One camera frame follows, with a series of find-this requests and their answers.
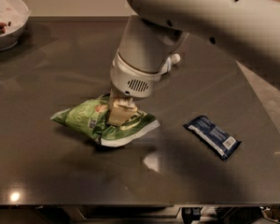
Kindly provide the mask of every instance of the blue wrapper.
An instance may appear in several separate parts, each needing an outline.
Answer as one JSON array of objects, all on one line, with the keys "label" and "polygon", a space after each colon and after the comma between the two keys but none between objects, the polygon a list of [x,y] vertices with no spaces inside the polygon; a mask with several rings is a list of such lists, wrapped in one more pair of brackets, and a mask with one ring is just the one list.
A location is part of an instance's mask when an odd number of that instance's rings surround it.
[{"label": "blue wrapper", "polygon": [[207,116],[199,116],[184,124],[184,127],[198,135],[224,161],[241,144],[241,141],[224,132]]}]

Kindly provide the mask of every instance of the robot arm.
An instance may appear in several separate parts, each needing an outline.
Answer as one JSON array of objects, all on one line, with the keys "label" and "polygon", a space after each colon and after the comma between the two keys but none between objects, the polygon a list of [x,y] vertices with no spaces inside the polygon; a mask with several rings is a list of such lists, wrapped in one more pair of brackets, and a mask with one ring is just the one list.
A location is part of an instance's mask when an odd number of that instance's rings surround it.
[{"label": "robot arm", "polygon": [[166,57],[191,33],[280,85],[280,3],[273,0],[127,0],[131,16],[111,68],[115,96],[145,98]]}]

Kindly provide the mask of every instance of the crumpled bag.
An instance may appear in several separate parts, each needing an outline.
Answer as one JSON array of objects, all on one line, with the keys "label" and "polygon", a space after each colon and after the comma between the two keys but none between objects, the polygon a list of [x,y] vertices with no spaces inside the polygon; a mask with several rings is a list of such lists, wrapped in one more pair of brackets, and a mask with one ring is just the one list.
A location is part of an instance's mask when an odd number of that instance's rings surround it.
[{"label": "crumpled bag", "polygon": [[100,96],[57,112],[50,119],[106,147],[120,147],[160,126],[157,119],[138,110],[134,116],[121,126],[108,125],[109,96]]}]

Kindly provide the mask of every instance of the snack wrapper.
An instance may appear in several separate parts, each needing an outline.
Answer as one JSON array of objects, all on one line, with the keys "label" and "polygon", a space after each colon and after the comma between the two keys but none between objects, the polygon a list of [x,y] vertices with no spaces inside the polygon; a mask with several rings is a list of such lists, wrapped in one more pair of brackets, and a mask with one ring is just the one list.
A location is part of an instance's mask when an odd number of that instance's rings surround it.
[{"label": "snack wrapper", "polygon": [[153,115],[141,110],[120,126],[108,125],[108,111],[109,96],[100,96],[74,108],[57,112],[50,119],[106,147],[127,145],[160,126]]},{"label": "snack wrapper", "polygon": [[207,116],[199,116],[184,124],[184,127],[199,136],[224,161],[241,144],[241,141],[220,129]]}]

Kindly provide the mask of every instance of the black tabletop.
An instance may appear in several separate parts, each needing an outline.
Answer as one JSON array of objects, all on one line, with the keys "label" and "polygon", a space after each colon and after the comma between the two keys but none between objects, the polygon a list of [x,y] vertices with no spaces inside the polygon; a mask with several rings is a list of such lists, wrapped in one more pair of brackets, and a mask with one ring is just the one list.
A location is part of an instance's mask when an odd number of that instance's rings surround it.
[{"label": "black tabletop", "polygon": [[[109,92],[124,27],[29,22],[0,52],[0,204],[280,204],[280,134],[235,61],[200,38],[137,103],[161,126],[129,145],[99,147],[49,119]],[[199,115],[242,141],[227,161],[183,128]]]}]

